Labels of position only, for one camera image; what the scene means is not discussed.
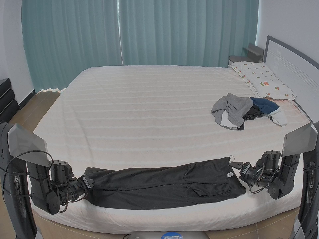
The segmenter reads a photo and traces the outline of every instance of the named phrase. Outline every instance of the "wall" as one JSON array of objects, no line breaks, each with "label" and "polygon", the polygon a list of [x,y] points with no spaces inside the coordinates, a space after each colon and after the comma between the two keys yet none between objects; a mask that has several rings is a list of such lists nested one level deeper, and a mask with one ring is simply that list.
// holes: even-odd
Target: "wall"
[{"label": "wall", "polygon": [[23,48],[21,3],[0,0],[0,78],[10,78],[18,103],[34,90]]},{"label": "wall", "polygon": [[259,0],[256,45],[267,35],[319,62],[319,0]]}]

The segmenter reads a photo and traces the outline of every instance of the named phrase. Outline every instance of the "fitted sheet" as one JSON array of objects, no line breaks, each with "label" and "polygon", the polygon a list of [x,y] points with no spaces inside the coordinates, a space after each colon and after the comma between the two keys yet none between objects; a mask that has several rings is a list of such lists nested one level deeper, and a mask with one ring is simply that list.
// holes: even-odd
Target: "fitted sheet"
[{"label": "fitted sheet", "polygon": [[[76,177],[86,167],[169,167],[231,155],[252,165],[267,150],[282,150],[284,135],[309,122],[293,101],[276,100],[288,124],[267,117],[245,122],[245,130],[215,123],[213,104],[232,93],[253,95],[229,68],[107,66],[76,77],[42,118],[34,133],[54,159],[69,162]],[[102,208],[71,203],[65,213],[41,216],[90,231],[218,230],[249,225],[300,205],[302,165],[293,191],[279,200],[264,190],[218,203],[160,210]]]}]

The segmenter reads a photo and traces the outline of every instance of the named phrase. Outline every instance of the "white headboard panel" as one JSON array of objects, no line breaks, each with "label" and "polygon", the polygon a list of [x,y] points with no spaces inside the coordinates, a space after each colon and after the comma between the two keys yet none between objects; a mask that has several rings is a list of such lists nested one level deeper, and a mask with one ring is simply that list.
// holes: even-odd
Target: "white headboard panel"
[{"label": "white headboard panel", "polygon": [[297,96],[295,102],[313,121],[319,121],[319,64],[295,48],[267,37],[264,63]]}]

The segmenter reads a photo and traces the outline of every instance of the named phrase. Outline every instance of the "black baseboard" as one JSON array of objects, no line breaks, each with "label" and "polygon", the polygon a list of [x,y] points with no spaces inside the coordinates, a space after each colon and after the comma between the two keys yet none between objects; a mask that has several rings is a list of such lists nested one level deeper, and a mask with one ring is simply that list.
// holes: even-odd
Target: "black baseboard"
[{"label": "black baseboard", "polygon": [[27,95],[25,99],[22,100],[22,102],[19,104],[20,109],[22,109],[26,105],[26,103],[29,102],[31,98],[34,96],[35,96],[35,90],[33,90],[29,95]]}]

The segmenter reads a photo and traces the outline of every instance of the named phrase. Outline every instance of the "black garment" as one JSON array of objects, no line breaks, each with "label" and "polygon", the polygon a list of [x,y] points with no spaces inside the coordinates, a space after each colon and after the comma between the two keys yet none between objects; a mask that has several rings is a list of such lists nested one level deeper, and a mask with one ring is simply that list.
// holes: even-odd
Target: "black garment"
[{"label": "black garment", "polygon": [[167,168],[120,171],[88,167],[94,187],[86,199],[116,209],[165,209],[214,203],[245,194],[229,157]]},{"label": "black garment", "polygon": [[[259,106],[253,104],[253,106],[249,109],[249,111],[242,117],[244,119],[244,123],[246,120],[256,119],[257,117],[263,117],[264,113],[260,110]],[[244,123],[238,127],[238,130],[244,130],[245,125]]]}]

